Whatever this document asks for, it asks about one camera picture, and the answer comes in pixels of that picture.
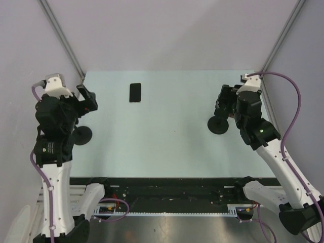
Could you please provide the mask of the black stand with ball joint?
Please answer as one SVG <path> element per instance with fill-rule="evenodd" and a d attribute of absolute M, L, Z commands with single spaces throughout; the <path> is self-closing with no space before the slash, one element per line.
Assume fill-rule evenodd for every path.
<path fill-rule="evenodd" d="M 74 144 L 81 146 L 87 144 L 92 136 L 92 130 L 87 126 L 81 126 L 74 129 L 73 133 Z"/>

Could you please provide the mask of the silver white phone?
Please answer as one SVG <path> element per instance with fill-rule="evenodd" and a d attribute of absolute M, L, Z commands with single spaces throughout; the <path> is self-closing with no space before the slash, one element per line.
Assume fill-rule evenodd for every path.
<path fill-rule="evenodd" d="M 141 102 L 141 83 L 130 84 L 129 102 L 130 103 Z"/>

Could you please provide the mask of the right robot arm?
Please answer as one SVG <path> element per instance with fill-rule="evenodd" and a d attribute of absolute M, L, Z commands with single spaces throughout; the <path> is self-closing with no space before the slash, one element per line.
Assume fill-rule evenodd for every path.
<path fill-rule="evenodd" d="M 306 179 L 282 146 L 274 125 L 262 117 L 261 90 L 240 91 L 240 88 L 240 85 L 222 86 L 215 104 L 216 124 L 221 126 L 221 131 L 227 131 L 227 119 L 232 114 L 243 141 L 266 162 L 284 192 L 245 177 L 234 189 L 234 199 L 239 203 L 256 201 L 277 214 L 289 233 L 303 233 L 322 220 L 323 195 Z"/>

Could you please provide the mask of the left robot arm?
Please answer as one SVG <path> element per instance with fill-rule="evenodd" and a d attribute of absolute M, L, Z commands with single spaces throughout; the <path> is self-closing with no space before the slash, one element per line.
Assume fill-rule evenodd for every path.
<path fill-rule="evenodd" d="M 33 242 L 87 242 L 97 203 L 112 196 L 109 187 L 92 183 L 86 186 L 76 209 L 70 205 L 73 131 L 79 118 L 98 109 L 95 93 L 84 85 L 77 89 L 83 101 L 59 90 L 58 96 L 44 94 L 35 106 L 39 125 L 30 160 L 42 178 L 44 214 L 41 232 Z"/>

